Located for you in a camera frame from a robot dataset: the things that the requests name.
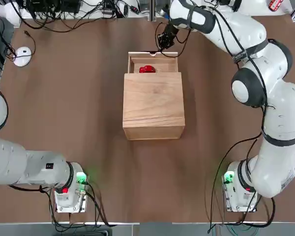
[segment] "red object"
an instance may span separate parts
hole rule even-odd
[[[271,11],[277,11],[277,9],[279,9],[282,2],[283,0],[271,0],[271,2],[269,3],[269,9]]]
[[[156,72],[155,68],[151,65],[142,66],[139,69],[139,73],[155,73],[155,72]]]

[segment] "brown table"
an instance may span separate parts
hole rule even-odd
[[[295,24],[288,15],[258,20],[269,38],[290,48],[294,65],[286,79],[295,83]],[[209,211],[217,165],[233,143],[256,135],[262,114],[233,98],[230,82],[236,66],[230,57],[200,33],[192,33],[178,59],[186,119],[182,138],[127,141],[122,129],[127,53],[155,50],[156,26],[145,19],[126,19],[98,21],[70,33],[25,26],[16,30],[15,48],[32,47],[23,34],[28,30],[37,49],[26,67],[5,64],[0,89],[10,114],[0,137],[26,149],[60,152],[67,160],[79,162],[98,183],[110,222],[208,222],[206,208]],[[61,22],[53,27],[65,29]],[[178,36],[182,40],[186,32]],[[181,46],[172,50],[179,52]],[[250,144],[236,147],[223,171],[232,160],[245,158]],[[252,154],[257,154],[259,146]],[[275,199],[274,220],[295,222],[295,179]],[[221,221],[214,203],[213,220]],[[239,215],[225,217],[230,221]],[[94,221],[93,206],[72,218]],[[67,214],[59,220],[67,221]],[[266,221],[265,208],[261,205],[247,220]],[[0,222],[49,221],[45,195],[0,186]]]

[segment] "wooden box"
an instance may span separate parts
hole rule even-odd
[[[161,53],[129,53],[128,60],[122,120],[127,139],[179,139],[185,118],[177,58]],[[152,65],[156,73],[139,73],[145,65]]]

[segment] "cable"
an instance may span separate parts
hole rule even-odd
[[[114,226],[116,226],[116,225],[110,225],[110,224],[108,223],[107,219],[104,217],[103,213],[101,212],[100,207],[99,207],[99,205],[97,204],[97,202],[96,202],[96,200],[95,200],[95,197],[93,197],[89,192],[86,192],[86,195],[89,196],[89,197],[92,199],[92,201],[94,202],[95,209],[98,210],[98,213],[99,213],[100,217],[102,218],[104,224],[105,224],[106,226],[108,226],[108,227],[114,227]]]
[[[275,200],[274,200],[274,198],[271,198],[271,200],[272,200],[272,214],[271,214],[271,217],[270,217],[270,219],[268,220],[268,222],[266,224],[264,224],[264,225],[255,225],[255,224],[244,223],[244,225],[255,227],[255,228],[265,228],[265,227],[269,226],[273,222],[273,219],[274,219],[274,216],[275,216]]]
[[[81,24],[78,25],[78,23],[84,19],[86,16],[88,16],[89,14],[92,14],[93,12],[99,10],[99,7],[101,7],[103,5],[103,2],[100,2],[95,8],[93,8],[92,10],[90,10],[89,12],[87,12],[83,17],[81,17],[77,22],[76,24],[73,26],[73,27],[70,27],[69,30],[63,30],[63,31],[60,31],[60,30],[54,30],[54,29],[51,29],[51,28],[48,28],[48,27],[44,27],[44,29],[48,30],[48,31],[52,31],[52,32],[57,32],[57,33],[67,33],[67,32],[70,32],[72,30],[75,30],[79,27],[81,27],[82,25],[85,25],[85,24],[88,24],[88,23],[91,23],[91,22],[95,22],[97,20],[101,20],[101,19],[112,19],[115,17],[115,14],[113,14],[111,17],[101,17],[101,18],[97,18],[97,19],[94,19],[94,20],[91,20],[91,21],[87,21],[87,22],[83,22]]]
[[[44,189],[48,188],[48,187],[44,187],[42,188],[42,186],[40,185],[38,189],[28,189],[28,188],[21,188],[21,187],[17,187],[14,185],[8,185],[10,188],[13,188],[15,190],[19,190],[19,191],[25,191],[25,192],[42,192]]]
[[[48,20],[47,17],[45,18],[44,23],[43,23],[42,25],[40,25],[39,27],[31,26],[29,23],[27,23],[27,22],[23,19],[23,17],[22,17],[21,14],[19,13],[19,11],[18,11],[18,10],[16,9],[16,7],[14,6],[12,0],[9,0],[9,2],[11,3],[11,5],[12,5],[13,9],[15,10],[16,14],[20,17],[21,21],[22,21],[25,25],[27,25],[28,27],[30,27],[30,28],[32,28],[32,29],[34,29],[34,30],[39,30],[39,29],[43,28],[43,27],[46,25],[47,20]]]
[[[257,140],[258,140],[258,139],[256,139],[256,140],[252,143],[252,145],[251,145],[251,147],[250,147],[250,149],[249,149],[249,151],[247,152],[247,155],[246,155],[246,170],[248,171],[249,175],[251,175],[251,172],[250,172],[249,165],[248,165],[248,156],[249,156],[249,153],[250,153],[251,149],[254,147],[255,143],[257,142]]]
[[[185,40],[182,41],[182,42],[180,42],[180,40],[178,39],[178,37],[177,37],[177,35],[176,35],[176,40],[177,40],[177,42],[180,43],[180,44],[185,43],[185,42],[187,41],[187,39],[188,39],[188,36],[189,36],[190,32],[191,32],[191,29],[189,30],[188,35],[187,35],[187,37],[185,38]]]

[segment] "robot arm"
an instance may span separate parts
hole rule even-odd
[[[0,129],[6,123],[8,106],[0,92]],[[29,151],[0,139],[0,184],[46,185],[55,190],[58,212],[84,212],[86,175],[78,163],[51,151]]]
[[[242,62],[232,79],[232,92],[242,104],[266,109],[263,142],[258,156],[247,165],[245,157],[231,163],[223,182],[227,210],[247,211],[250,202],[251,209],[256,203],[255,192],[272,198],[295,176],[295,84],[283,80],[293,64],[292,55],[283,44],[268,40],[264,26],[251,17],[233,12],[227,5],[215,11],[202,0],[196,3],[172,1],[170,22],[158,35],[159,46],[163,50],[173,45],[179,28],[196,30],[235,62]]]

